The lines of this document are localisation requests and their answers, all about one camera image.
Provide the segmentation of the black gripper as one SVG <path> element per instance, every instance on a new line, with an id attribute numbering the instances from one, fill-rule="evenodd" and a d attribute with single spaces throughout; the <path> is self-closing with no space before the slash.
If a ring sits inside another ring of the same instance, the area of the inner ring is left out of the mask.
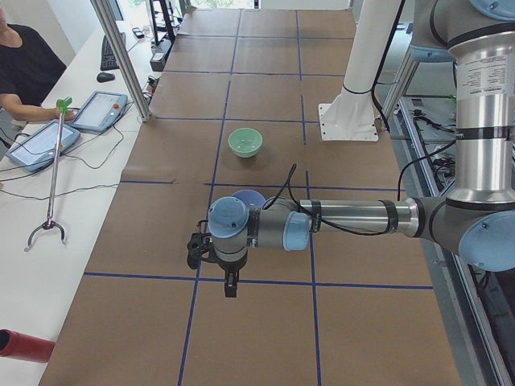
<path id="1" fill-rule="evenodd" d="M 225 271 L 225 297 L 235 298 L 237 296 L 237 285 L 239 271 L 247 262 L 247 254 L 236 261 L 224 261 L 218 257 L 217 264 Z"/>

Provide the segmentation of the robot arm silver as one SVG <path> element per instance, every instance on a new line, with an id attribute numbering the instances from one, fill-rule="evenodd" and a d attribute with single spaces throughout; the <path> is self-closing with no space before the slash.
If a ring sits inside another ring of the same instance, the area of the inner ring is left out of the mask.
<path id="1" fill-rule="evenodd" d="M 359 236 L 400 232 L 423 238 L 482 270 L 514 266 L 514 4 L 511 1 L 419 1 L 414 41 L 443 48 L 457 63 L 455 184 L 438 198 L 335 201 L 273 198 L 264 207 L 235 197 L 208 211 L 187 262 L 219 265 L 225 294 L 237 294 L 250 248 L 307 247 L 310 234 L 337 229 Z"/>

